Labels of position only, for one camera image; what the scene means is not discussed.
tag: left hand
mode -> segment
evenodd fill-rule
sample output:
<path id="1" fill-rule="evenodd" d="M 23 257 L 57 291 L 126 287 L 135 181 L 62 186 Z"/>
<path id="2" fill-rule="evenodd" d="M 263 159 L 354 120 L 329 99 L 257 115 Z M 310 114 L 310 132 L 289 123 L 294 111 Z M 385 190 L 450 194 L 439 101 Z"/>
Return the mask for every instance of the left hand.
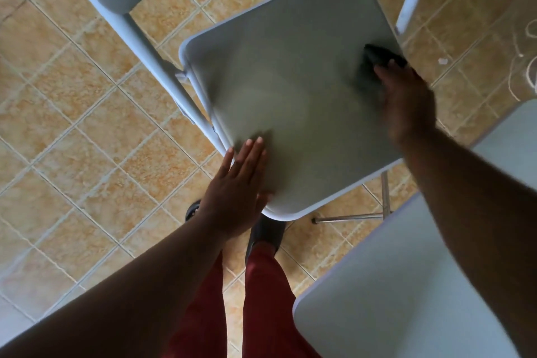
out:
<path id="1" fill-rule="evenodd" d="M 260 192 L 268 160 L 263 138 L 248 139 L 232 165 L 234 149 L 225 154 L 220 170 L 201 200 L 198 214 L 208 219 L 226 239 L 251 228 L 271 194 Z"/>

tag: chair seat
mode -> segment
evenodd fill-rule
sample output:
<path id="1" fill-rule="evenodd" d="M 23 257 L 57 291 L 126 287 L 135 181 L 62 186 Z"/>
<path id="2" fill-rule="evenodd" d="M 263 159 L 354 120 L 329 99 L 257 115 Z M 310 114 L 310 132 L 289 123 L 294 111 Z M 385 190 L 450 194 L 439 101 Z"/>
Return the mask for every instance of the chair seat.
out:
<path id="1" fill-rule="evenodd" d="M 366 43 L 402 54 L 377 0 L 267 0 L 181 45 L 224 145 L 265 138 L 269 217 L 300 218 L 399 159 Z"/>

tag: black shoe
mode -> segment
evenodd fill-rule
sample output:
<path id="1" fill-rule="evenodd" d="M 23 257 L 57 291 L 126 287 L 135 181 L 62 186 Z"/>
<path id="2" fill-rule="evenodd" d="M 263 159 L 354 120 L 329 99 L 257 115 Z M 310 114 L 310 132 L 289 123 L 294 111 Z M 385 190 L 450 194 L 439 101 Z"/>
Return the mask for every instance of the black shoe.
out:
<path id="1" fill-rule="evenodd" d="M 248 262 L 248 257 L 250 256 L 250 252 L 252 252 L 253 245 L 259 241 L 265 241 L 274 245 L 274 248 L 276 248 L 276 251 L 278 252 L 281 240 L 284 237 L 284 232 L 285 222 L 276 221 L 275 219 L 270 219 L 261 214 L 259 221 L 256 222 L 256 225 L 252 226 L 252 230 L 250 231 L 250 240 L 248 241 L 248 247 L 246 248 L 244 263 Z"/>
<path id="2" fill-rule="evenodd" d="M 189 219 L 191 219 L 194 216 L 194 214 L 196 213 L 196 211 L 198 211 L 198 208 L 200 207 L 200 202 L 201 202 L 201 200 L 198 199 L 195 203 L 192 203 L 192 205 L 189 206 L 189 209 L 186 210 L 185 222 L 187 222 Z"/>

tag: hand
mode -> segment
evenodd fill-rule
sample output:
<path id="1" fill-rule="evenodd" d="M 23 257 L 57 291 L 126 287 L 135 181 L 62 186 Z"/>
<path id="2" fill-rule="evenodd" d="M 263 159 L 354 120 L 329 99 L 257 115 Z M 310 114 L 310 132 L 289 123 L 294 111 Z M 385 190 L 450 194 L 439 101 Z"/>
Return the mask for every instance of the hand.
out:
<path id="1" fill-rule="evenodd" d="M 388 67 L 376 65 L 374 70 L 386 87 L 383 112 L 392 142 L 400 148 L 409 138 L 433 131 L 434 93 L 416 71 L 393 60 Z"/>
<path id="2" fill-rule="evenodd" d="M 271 197 L 260 192 L 267 164 L 263 139 L 259 137 L 255 143 L 248 139 L 232 165 L 234 152 L 232 147 L 226 152 L 197 212 L 205 215 L 226 239 L 251 228 Z"/>

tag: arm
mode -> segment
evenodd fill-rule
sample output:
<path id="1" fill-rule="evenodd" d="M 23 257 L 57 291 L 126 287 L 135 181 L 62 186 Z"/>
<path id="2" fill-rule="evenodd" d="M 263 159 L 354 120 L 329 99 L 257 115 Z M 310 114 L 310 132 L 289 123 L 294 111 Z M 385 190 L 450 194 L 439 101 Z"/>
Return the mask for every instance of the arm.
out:
<path id="1" fill-rule="evenodd" d="M 537 192 L 435 127 L 433 92 L 409 68 L 376 67 L 385 117 L 442 237 L 522 356 L 537 354 Z"/>
<path id="2" fill-rule="evenodd" d="M 30 328 L 0 357 L 160 357 L 224 243 L 252 226 L 267 203 L 259 194 L 263 141 L 233 150 L 196 215 L 115 274 Z"/>

